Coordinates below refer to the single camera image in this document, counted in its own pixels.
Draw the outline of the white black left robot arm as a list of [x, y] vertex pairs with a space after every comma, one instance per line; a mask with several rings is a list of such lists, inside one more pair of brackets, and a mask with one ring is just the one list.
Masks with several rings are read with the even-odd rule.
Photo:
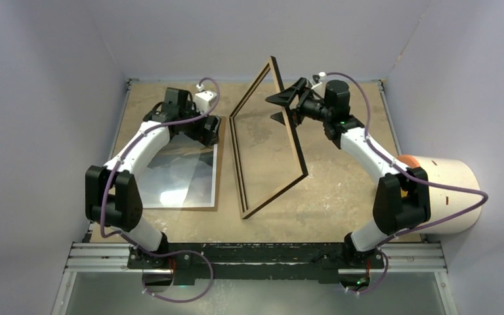
[[146, 113], [132, 139], [102, 166], [85, 172], [85, 216], [100, 226], [103, 238], [119, 234], [144, 252], [152, 268], [169, 262], [169, 242], [143, 217], [137, 179], [154, 156], [184, 134], [205, 147], [219, 141], [221, 117], [212, 113], [219, 91], [198, 84], [197, 93], [168, 87], [162, 101]]

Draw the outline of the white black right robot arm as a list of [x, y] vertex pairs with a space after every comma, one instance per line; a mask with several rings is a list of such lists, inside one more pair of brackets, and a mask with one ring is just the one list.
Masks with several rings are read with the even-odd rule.
[[350, 112], [350, 87], [347, 82], [331, 80], [324, 94], [318, 77], [300, 78], [290, 87], [266, 97], [266, 102], [288, 110], [274, 114], [280, 123], [299, 126], [304, 119], [322, 122], [325, 136], [352, 156], [377, 185], [372, 219], [344, 237], [342, 258], [357, 267], [388, 237], [428, 222], [431, 217], [428, 179], [422, 167], [410, 167], [372, 140], [368, 125]]

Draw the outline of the black wooden picture frame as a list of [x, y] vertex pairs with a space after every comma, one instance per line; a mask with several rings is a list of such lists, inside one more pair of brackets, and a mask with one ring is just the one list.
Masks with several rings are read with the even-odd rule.
[[[269, 56], [229, 115], [240, 217], [250, 219], [308, 174], [290, 107], [265, 98], [285, 89], [278, 61]], [[287, 125], [270, 119], [283, 112]]]

